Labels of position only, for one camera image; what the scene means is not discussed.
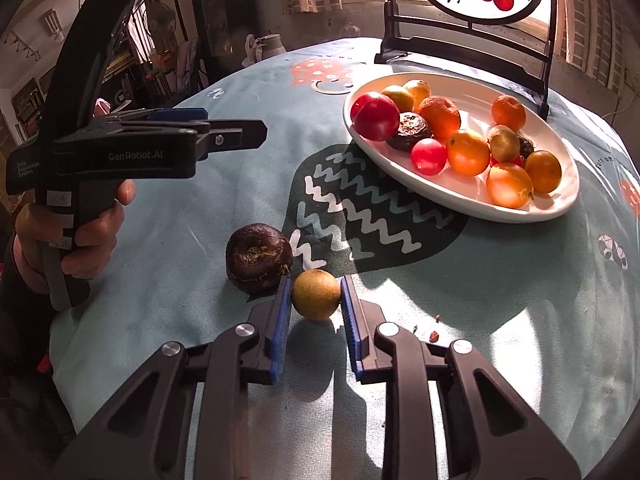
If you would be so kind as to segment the left hand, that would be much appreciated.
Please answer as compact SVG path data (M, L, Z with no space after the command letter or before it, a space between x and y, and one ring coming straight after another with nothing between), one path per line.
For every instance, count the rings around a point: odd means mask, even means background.
M125 180L119 185L112 206L77 229L77 248L61 261L61 269L65 274L73 278L95 278L105 269L116 246L117 233L125 220L125 207L135 197L134 181ZM46 208L28 204L17 216L14 260L26 285L38 294L49 291L38 243L56 243L62 240L62 236L62 226Z

